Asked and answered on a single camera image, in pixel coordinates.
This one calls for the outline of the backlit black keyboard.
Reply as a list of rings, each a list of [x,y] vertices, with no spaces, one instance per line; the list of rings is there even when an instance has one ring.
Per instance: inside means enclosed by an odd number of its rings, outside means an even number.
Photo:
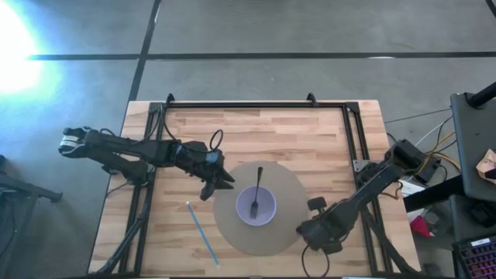
[[[463,273],[470,279],[496,279],[496,234],[453,244]]]

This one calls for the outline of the black floor stand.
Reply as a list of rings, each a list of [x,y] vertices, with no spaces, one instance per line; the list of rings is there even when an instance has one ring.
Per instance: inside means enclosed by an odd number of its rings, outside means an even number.
[[[12,256],[24,235],[39,198],[59,202],[62,193],[30,184],[7,174],[0,155],[0,279],[9,271]]]

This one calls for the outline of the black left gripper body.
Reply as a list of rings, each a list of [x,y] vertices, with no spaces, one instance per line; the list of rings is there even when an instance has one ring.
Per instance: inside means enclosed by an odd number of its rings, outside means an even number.
[[[179,143],[176,149],[176,167],[203,181],[225,180],[222,151],[207,150],[200,141]]]

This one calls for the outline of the red object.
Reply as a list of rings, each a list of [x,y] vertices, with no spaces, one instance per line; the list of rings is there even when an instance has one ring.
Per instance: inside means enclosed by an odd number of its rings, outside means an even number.
[[[414,219],[410,221],[410,228],[412,232],[418,233],[420,236],[427,238],[431,236],[427,223],[421,215],[414,217]]]

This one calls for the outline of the round beige leather placemat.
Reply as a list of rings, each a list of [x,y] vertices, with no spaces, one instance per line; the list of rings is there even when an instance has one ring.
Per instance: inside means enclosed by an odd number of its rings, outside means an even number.
[[[260,186],[271,191],[277,211],[265,226],[249,226],[236,213],[236,199],[245,188],[256,186],[257,168],[263,167]],[[237,250],[254,256],[271,256],[294,244],[296,228],[308,219],[305,188],[291,170],[271,161],[252,161],[230,171],[235,178],[231,190],[214,194],[213,212],[218,229]]]

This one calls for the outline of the grey side desk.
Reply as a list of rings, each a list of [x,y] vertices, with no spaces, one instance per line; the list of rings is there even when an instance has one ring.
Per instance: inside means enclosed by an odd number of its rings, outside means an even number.
[[[488,150],[496,152],[496,100],[475,109],[465,95],[453,94],[450,105],[465,195],[496,202],[496,184],[483,179],[476,168]]]

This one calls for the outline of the lilac plastic bowl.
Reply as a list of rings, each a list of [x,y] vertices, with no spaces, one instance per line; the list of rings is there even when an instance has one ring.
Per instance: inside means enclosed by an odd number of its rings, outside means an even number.
[[[250,218],[250,206],[255,196],[255,187],[243,189],[236,199],[236,213],[249,226],[265,226],[275,216],[277,202],[271,191],[260,186],[258,191],[258,210],[255,219]]]

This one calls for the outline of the brown paper bag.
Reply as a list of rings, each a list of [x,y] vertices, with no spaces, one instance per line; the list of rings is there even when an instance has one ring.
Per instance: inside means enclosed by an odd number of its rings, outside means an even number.
[[[479,176],[496,184],[496,152],[488,150],[476,166]]]

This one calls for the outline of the black aluminium table frame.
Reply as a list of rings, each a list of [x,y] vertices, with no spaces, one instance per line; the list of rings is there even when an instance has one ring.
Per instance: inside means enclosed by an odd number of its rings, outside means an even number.
[[[294,171],[307,196],[328,203],[355,190],[353,160],[380,160],[389,147],[377,101],[173,102],[166,116],[171,132],[185,141],[224,137],[227,169],[255,160],[276,162]],[[201,201],[201,182],[181,170],[158,171],[140,274],[144,277],[299,277],[368,275],[361,226],[343,250],[330,257],[305,251],[303,241],[273,256],[238,251],[220,233],[212,201]],[[190,202],[221,265],[218,270],[188,211]]]

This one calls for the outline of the blue drinking straw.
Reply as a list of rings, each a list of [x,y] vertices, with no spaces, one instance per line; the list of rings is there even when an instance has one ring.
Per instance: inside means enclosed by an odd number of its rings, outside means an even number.
[[[218,270],[220,270],[221,269],[221,265],[220,265],[220,262],[218,260],[218,257],[216,256],[215,251],[212,249],[212,246],[210,245],[210,243],[208,241],[208,238],[206,237],[205,232],[204,232],[204,230],[203,230],[200,222],[198,221],[198,218],[197,218],[197,216],[195,214],[195,211],[194,211],[193,207],[191,206],[191,203],[189,201],[187,201],[186,202],[186,205],[187,205],[188,211],[189,211],[189,213],[190,213],[190,215],[191,215],[191,217],[193,219],[193,222],[194,222],[197,230],[199,231],[199,233],[201,235],[201,238],[202,238],[203,242],[205,243],[206,248],[207,248],[210,256],[212,257],[212,259],[213,259],[213,261],[215,263],[216,268]]]

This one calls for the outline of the dark metal fork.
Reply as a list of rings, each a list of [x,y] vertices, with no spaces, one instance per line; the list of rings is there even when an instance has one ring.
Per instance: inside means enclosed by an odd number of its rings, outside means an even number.
[[[255,196],[253,199],[253,202],[250,206],[250,218],[255,219],[257,217],[257,210],[258,210],[258,202],[257,202],[257,197],[258,197],[258,191],[260,188],[260,180],[263,174],[264,168],[263,167],[258,167],[257,168],[257,184],[255,187]]]

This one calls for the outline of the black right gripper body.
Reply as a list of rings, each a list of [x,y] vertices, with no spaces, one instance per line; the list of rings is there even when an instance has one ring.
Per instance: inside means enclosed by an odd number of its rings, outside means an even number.
[[[311,250],[321,250],[326,255],[340,252],[350,229],[332,221],[324,208],[318,208],[317,211],[318,214],[302,222],[296,232]]]

